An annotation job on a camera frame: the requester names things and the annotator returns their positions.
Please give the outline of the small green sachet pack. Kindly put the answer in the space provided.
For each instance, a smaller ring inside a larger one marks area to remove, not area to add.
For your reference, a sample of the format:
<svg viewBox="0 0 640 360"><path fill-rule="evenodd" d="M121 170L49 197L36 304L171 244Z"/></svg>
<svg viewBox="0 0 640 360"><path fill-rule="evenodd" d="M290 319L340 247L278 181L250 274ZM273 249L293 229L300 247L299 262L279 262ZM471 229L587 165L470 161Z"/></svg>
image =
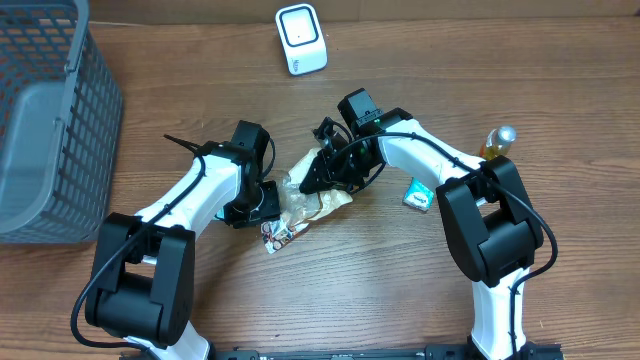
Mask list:
<svg viewBox="0 0 640 360"><path fill-rule="evenodd" d="M413 178L403 197L403 203L414 209L427 212L434 200L434 192Z"/></svg>

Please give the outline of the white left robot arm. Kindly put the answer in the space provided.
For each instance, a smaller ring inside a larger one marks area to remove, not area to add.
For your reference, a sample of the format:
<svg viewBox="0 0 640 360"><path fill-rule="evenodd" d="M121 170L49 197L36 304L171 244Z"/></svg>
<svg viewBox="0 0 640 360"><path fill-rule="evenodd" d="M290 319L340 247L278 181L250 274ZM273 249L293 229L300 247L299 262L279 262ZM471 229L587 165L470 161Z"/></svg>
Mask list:
<svg viewBox="0 0 640 360"><path fill-rule="evenodd" d="M87 282L70 319L80 344L132 348L145 359L212 359L212 342L191 322L196 241L220 215L242 228L274 219L279 208L264 152L267 135L203 145L188 172L134 215L110 214L99 231Z"/></svg>

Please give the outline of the yellow oil glass bottle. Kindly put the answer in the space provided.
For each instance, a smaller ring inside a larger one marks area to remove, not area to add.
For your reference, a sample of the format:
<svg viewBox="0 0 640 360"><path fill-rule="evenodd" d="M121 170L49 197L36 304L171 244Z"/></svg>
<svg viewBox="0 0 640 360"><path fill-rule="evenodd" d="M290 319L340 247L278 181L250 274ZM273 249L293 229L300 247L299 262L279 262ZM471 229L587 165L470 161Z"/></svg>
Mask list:
<svg viewBox="0 0 640 360"><path fill-rule="evenodd" d="M485 160L491 160L498 156L505 156L511 145L517 139L517 132L510 125L503 125L493 129L487 136L486 141L482 144L479 157Z"/></svg>

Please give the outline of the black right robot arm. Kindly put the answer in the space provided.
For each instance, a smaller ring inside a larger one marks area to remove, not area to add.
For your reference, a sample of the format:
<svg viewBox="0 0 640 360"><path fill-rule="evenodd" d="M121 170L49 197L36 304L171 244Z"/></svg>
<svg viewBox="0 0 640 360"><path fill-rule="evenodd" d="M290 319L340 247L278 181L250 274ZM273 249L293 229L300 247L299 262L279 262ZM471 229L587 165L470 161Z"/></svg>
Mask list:
<svg viewBox="0 0 640 360"><path fill-rule="evenodd" d="M321 148L300 191L358 191L386 166L421 181L436 196L449 252L472 284L472 352L532 357L522 329L523 290L543 234L515 165L455 149L407 111L381 110L365 89L345 96L338 110L341 122L326 117L313 131Z"/></svg>

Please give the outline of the brown Pantree snack pouch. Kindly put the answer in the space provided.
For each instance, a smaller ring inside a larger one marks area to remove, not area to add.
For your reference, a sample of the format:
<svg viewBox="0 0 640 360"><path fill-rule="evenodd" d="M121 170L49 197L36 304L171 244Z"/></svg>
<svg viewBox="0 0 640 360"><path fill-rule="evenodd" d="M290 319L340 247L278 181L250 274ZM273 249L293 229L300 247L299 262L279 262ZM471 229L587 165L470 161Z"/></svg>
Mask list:
<svg viewBox="0 0 640 360"><path fill-rule="evenodd" d="M300 192L299 186L319 151L319 148L312 148L276 183L280 218L263 222L260 226L262 239L269 254L276 253L302 235L312 222L353 201L352 197L342 190L332 189L310 195Z"/></svg>

